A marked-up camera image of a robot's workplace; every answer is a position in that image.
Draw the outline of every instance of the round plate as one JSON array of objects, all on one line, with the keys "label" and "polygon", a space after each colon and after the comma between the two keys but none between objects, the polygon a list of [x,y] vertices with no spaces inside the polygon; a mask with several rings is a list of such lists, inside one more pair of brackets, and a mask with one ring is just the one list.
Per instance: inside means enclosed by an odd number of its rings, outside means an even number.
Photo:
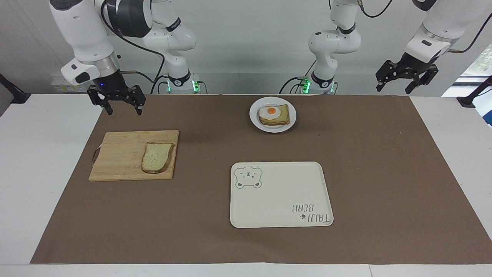
[{"label": "round plate", "polygon": [[[263,108],[264,106],[280,106],[287,104],[289,106],[289,120],[290,123],[287,125],[278,125],[278,126],[268,126],[268,125],[263,125],[260,122],[260,118],[258,117],[258,111]],[[251,105],[251,108],[249,109],[249,118],[251,119],[251,122],[260,130],[268,132],[268,133],[281,133],[284,131],[289,130],[292,126],[294,126],[294,123],[296,123],[297,119],[297,113],[296,109],[294,106],[289,103],[289,101],[279,98],[279,97],[264,97],[258,99],[256,102]]]}]

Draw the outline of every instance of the plate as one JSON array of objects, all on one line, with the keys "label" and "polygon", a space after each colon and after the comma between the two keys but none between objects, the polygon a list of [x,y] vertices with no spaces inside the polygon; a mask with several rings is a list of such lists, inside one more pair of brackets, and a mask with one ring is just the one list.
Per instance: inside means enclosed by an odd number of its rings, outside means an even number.
[{"label": "plate", "polygon": [[236,228],[333,223],[323,169],[317,162],[237,163],[231,168],[230,204]]},{"label": "plate", "polygon": [[[279,125],[279,126],[268,126],[268,125],[263,125],[260,122],[260,118],[258,116],[258,111],[263,108],[264,106],[280,106],[287,104],[289,106],[289,119],[290,123],[287,125]],[[294,123],[296,123],[297,119],[297,113],[296,109],[294,106],[289,103],[289,101],[279,98],[279,97],[264,97],[258,99],[256,102],[251,105],[251,108],[249,109],[249,118],[251,119],[251,122],[260,130],[269,132],[269,133],[281,133],[289,130],[292,126],[294,126]]]}]

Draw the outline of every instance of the white tabletop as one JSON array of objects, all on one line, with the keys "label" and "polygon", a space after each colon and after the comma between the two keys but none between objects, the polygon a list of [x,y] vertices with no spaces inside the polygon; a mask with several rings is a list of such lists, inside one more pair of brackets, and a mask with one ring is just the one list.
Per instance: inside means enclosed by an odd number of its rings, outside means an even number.
[{"label": "white tabletop", "polygon": [[[412,101],[492,237],[492,129],[455,99]],[[29,265],[100,113],[86,95],[32,95],[0,117],[0,276],[491,275],[492,265]]]}]

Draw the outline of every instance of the bear drawing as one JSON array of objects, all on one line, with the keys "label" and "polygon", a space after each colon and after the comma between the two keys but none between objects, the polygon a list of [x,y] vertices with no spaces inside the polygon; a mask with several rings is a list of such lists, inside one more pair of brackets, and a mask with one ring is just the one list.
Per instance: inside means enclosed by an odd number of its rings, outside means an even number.
[{"label": "bear drawing", "polygon": [[261,187],[261,175],[263,172],[259,168],[244,167],[234,170],[236,176],[236,187],[244,188],[245,186]]}]

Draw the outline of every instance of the brown mat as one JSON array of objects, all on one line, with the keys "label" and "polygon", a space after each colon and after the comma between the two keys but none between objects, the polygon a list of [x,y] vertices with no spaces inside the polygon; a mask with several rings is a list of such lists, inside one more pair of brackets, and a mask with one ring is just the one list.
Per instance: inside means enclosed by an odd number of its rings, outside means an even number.
[{"label": "brown mat", "polygon": [[[281,135],[258,96],[150,96],[101,114],[31,263],[492,264],[492,242],[409,98],[289,97]],[[89,182],[106,132],[179,130],[172,180]],[[317,161],[329,227],[236,229],[236,162]]]}]

